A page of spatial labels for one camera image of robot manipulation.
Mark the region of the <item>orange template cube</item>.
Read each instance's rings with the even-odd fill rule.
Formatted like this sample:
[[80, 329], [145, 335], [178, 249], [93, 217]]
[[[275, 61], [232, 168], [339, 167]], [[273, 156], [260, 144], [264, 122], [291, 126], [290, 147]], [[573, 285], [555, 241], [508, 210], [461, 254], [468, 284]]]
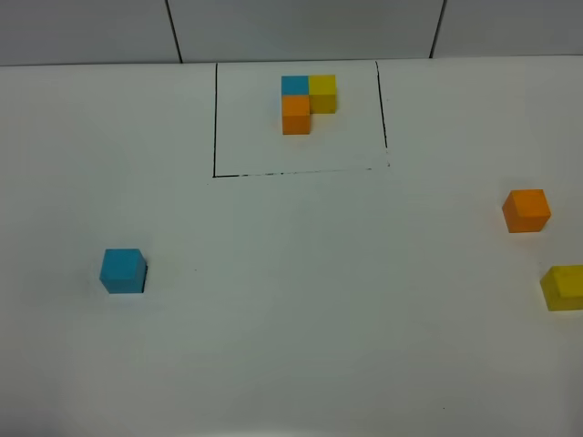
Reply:
[[283, 96], [281, 98], [281, 124], [283, 135], [309, 135], [311, 133], [309, 97]]

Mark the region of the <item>blue template cube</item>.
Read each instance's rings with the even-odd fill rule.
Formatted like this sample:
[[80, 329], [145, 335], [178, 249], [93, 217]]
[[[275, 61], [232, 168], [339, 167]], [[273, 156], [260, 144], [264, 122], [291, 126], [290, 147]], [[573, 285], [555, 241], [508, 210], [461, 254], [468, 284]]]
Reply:
[[283, 76], [281, 78], [283, 96], [308, 96], [310, 94], [308, 76]]

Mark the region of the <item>yellow template cube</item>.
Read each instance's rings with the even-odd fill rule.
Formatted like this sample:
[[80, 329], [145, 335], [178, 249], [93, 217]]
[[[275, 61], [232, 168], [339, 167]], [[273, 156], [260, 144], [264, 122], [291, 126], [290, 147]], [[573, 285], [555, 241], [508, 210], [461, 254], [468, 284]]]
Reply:
[[337, 109], [336, 76], [309, 76], [309, 99], [313, 114], [334, 114]]

